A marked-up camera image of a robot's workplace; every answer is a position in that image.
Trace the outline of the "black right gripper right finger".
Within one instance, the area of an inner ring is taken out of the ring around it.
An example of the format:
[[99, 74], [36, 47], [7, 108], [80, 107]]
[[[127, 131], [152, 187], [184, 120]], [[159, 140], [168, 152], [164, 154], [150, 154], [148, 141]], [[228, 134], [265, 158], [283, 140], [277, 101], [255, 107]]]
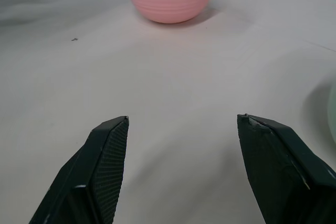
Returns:
[[266, 224], [336, 224], [336, 172], [292, 128], [249, 114], [237, 116], [237, 128]]

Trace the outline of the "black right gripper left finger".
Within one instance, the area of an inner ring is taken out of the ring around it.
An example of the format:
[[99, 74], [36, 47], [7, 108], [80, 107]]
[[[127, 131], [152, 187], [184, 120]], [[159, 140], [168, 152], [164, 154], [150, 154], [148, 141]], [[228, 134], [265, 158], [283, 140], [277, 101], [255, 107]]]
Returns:
[[29, 224], [112, 224], [123, 181], [129, 118], [95, 127], [62, 166]]

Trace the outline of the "green plastic bowl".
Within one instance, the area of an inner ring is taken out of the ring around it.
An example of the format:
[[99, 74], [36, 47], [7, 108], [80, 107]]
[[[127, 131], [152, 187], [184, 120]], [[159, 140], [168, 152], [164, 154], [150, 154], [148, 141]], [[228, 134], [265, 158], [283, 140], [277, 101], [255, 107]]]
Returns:
[[327, 106], [328, 125], [334, 142], [336, 143], [336, 79], [331, 85], [328, 106]]

